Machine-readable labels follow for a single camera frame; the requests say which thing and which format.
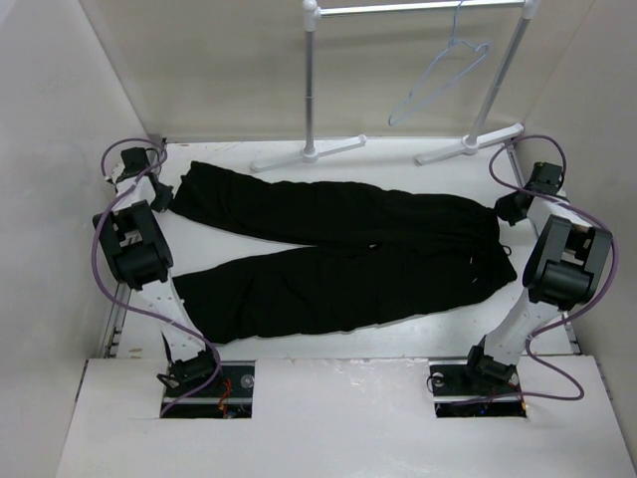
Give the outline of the black trousers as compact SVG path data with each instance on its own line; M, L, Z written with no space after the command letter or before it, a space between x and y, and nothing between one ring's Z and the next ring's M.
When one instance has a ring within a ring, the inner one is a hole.
M350 332L481 303L517 273L495 211L449 194L358 182L269 183L193 162L170 210L283 252L174 285L211 342Z

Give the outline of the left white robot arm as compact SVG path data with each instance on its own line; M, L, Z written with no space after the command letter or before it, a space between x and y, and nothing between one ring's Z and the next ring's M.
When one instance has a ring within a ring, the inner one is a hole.
M106 182L115 199L93 217L92 268L102 287L97 258L102 252L110 273L146 301L141 315L160 322L168 372L158 379L177 393L213 396L223 385L218 352L204 339L185 311L171 269L173 256L156 215L167 210L172 188L159 180L167 159L165 149L153 142L120 153L120 162Z

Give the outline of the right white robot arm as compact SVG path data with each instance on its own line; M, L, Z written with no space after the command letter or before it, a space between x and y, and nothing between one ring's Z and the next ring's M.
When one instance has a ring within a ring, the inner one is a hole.
M533 334L590 303L602 279L613 235L557 197L563 174L562 166L537 162L524 188L496 202L501 219L510 225L527 219L538 237L524 268L520 297L504 320L470 349L461 379L472 393L509 382Z

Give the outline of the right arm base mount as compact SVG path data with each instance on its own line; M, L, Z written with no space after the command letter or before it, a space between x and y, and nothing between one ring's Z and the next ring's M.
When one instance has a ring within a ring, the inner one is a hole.
M526 418L516 383L469 375L463 360L429 362L426 379L438 418Z

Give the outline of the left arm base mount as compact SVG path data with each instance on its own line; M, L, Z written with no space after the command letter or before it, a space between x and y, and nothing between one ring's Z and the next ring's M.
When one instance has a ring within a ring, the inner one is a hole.
M226 361L222 363L220 374L205 389L176 399L202 384L205 379L196 378L189 385L177 385L167 374L157 378L163 385L160 413L166 419L248 419L253 412L256 363L254 361Z

